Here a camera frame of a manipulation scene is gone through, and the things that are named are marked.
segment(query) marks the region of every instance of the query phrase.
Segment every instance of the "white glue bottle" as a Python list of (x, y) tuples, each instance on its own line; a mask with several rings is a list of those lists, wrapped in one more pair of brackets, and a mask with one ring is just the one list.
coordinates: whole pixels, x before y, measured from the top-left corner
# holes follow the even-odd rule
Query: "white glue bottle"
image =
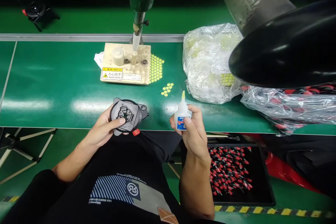
[(184, 118), (190, 117), (190, 112), (188, 110), (188, 105), (186, 103), (186, 96), (184, 91), (182, 92), (182, 100), (178, 105), (178, 109), (174, 114), (174, 121), (175, 121), (175, 128), (180, 131), (187, 130), (186, 126), (184, 125)]

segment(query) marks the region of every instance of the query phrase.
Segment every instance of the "black tray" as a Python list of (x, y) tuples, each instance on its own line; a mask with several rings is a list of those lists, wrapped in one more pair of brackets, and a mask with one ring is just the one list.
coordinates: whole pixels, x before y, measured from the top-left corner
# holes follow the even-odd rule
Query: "black tray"
[(250, 146), (252, 152), (245, 151), (245, 158), (249, 161), (246, 169), (253, 188), (250, 191), (235, 190), (233, 195), (223, 194), (213, 195), (215, 205), (243, 205), (243, 206), (274, 206), (275, 199), (270, 184), (269, 175), (266, 169), (265, 159), (259, 146), (252, 143), (209, 143), (208, 147), (247, 147)]

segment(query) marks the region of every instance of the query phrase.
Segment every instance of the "metal rail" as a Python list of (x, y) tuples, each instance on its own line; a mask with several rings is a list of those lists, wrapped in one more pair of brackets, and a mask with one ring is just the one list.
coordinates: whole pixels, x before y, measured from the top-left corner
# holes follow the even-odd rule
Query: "metal rail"
[[(29, 34), (0, 33), (0, 41), (129, 42), (132, 34)], [(144, 42), (182, 43), (184, 34), (143, 34)]]

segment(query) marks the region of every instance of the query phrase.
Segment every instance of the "white stopper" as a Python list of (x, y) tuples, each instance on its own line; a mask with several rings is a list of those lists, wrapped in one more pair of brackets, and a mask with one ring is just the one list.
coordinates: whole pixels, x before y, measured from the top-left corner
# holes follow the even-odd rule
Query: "white stopper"
[(116, 47), (112, 50), (112, 56), (114, 63), (118, 66), (121, 66), (124, 64), (125, 58), (124, 58), (124, 50), (120, 47)]
[(135, 35), (135, 33), (133, 33), (133, 51), (137, 51), (139, 48), (139, 44), (140, 44), (140, 38), (141, 38), (141, 34), (139, 34), (139, 36)]
[(138, 52), (137, 51), (133, 51), (132, 52), (132, 59), (131, 59), (131, 64), (132, 65), (135, 65), (136, 64), (136, 62), (137, 62), (137, 56), (138, 56)]

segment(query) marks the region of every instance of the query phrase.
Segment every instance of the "plastic bag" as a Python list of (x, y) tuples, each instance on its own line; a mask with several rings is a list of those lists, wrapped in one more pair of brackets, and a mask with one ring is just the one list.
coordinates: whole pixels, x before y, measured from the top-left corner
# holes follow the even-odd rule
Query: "plastic bag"
[(241, 39), (238, 27), (230, 23), (200, 27), (184, 36), (183, 69), (188, 92), (196, 100), (222, 104), (240, 94), (238, 85), (232, 85), (228, 61)]
[(306, 124), (336, 125), (334, 83), (287, 90), (244, 85), (241, 91), (240, 101), (268, 119), (279, 136), (291, 135)]

